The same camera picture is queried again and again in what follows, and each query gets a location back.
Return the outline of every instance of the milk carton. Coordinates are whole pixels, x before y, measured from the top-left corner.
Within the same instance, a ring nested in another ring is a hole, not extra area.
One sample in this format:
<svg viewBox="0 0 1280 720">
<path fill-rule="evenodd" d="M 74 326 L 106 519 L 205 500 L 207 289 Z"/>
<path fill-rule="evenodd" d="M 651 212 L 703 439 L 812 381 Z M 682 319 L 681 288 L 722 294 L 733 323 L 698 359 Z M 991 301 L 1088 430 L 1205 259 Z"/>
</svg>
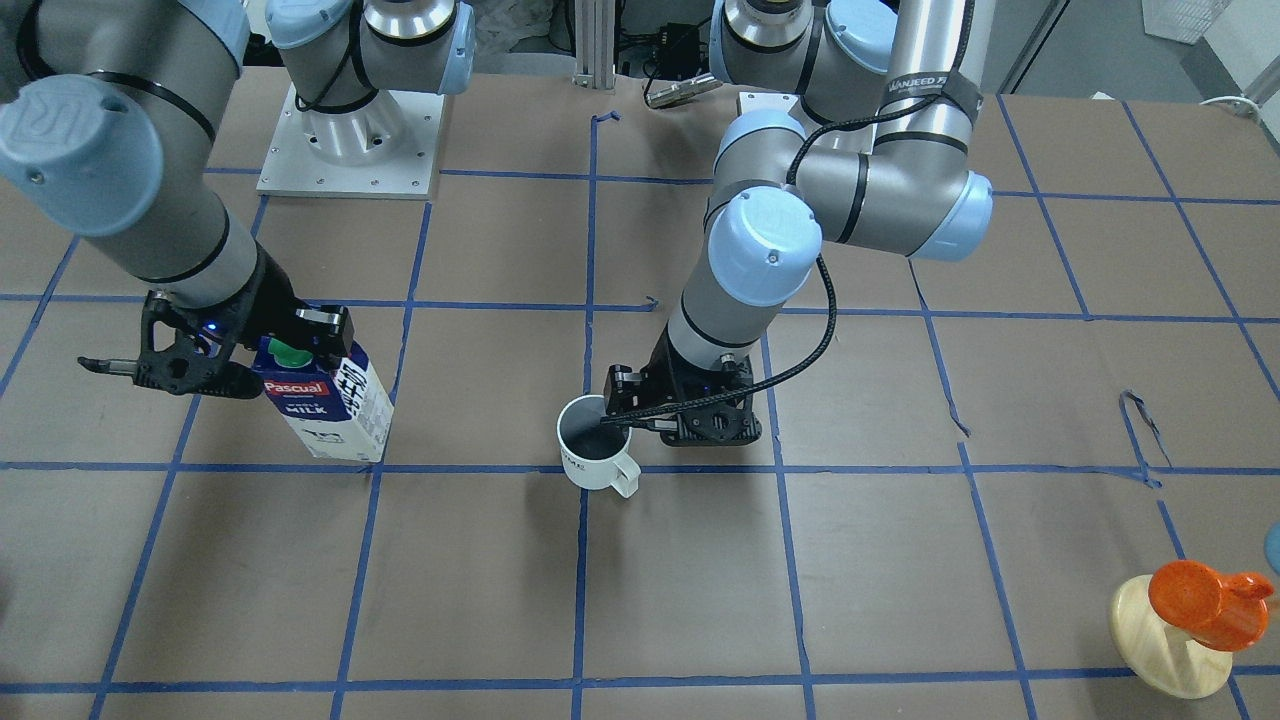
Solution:
<svg viewBox="0 0 1280 720">
<path fill-rule="evenodd" d="M 360 343 L 329 373 L 310 352 L 262 338 L 253 370 L 314 457 L 381 460 L 396 409 Z"/>
</svg>

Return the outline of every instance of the orange toy cup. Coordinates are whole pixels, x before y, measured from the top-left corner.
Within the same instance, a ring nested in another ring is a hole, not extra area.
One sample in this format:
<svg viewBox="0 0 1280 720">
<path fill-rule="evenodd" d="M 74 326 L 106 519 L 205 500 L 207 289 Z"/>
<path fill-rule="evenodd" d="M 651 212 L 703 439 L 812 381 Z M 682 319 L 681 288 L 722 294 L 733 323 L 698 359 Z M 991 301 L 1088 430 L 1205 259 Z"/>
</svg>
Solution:
<svg viewBox="0 0 1280 720">
<path fill-rule="evenodd" d="M 1165 565 L 1147 597 L 1160 619 L 1210 650 L 1238 652 L 1267 630 L 1266 597 L 1275 592 L 1257 573 L 1222 575 L 1194 560 Z"/>
</svg>

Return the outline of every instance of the white mug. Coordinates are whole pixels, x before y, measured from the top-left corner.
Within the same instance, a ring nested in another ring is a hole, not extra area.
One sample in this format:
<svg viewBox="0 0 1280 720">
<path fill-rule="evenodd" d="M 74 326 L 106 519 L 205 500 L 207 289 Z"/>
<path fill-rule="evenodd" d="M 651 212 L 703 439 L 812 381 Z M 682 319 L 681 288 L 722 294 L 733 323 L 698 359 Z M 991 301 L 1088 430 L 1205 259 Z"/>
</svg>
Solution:
<svg viewBox="0 0 1280 720">
<path fill-rule="evenodd" d="M 603 395 L 584 395 L 561 410 L 556 419 L 561 465 L 580 488 L 613 487 L 622 497 L 631 497 L 640 478 L 640 465 L 627 455 L 631 428 L 600 425 L 603 416 Z"/>
</svg>

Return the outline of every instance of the metal base plate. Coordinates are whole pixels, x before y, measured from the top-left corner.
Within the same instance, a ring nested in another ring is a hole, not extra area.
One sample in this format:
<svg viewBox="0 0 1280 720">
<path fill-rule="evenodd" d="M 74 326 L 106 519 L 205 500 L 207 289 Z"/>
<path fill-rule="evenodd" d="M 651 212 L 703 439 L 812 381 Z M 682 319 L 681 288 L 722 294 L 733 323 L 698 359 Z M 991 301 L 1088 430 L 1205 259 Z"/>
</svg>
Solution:
<svg viewBox="0 0 1280 720">
<path fill-rule="evenodd" d="M 379 197 L 430 200 L 435 183 L 444 96 L 390 91 L 404 111 L 410 137 L 394 155 L 372 165 L 326 163 L 307 141 L 307 123 L 293 108 L 293 86 L 284 97 L 271 147 L 257 179 L 261 195 L 292 197 Z"/>
<path fill-rule="evenodd" d="M 782 95 L 780 92 L 739 92 L 737 114 L 751 110 L 782 110 L 790 113 L 791 108 L 800 100 L 799 95 Z"/>
</svg>

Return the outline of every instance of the green cap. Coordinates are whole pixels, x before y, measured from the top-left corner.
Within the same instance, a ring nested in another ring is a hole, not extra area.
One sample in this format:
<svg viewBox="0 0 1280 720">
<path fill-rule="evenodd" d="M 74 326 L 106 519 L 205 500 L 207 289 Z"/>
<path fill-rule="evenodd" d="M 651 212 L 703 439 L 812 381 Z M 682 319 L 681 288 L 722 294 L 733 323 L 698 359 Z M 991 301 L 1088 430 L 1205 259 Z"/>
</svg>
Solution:
<svg viewBox="0 0 1280 720">
<path fill-rule="evenodd" d="M 266 351 L 271 354 L 275 363 L 282 368 L 306 368 L 312 359 L 312 355 L 306 350 L 298 350 L 291 345 L 285 345 L 274 337 L 271 342 L 266 343 Z"/>
</svg>

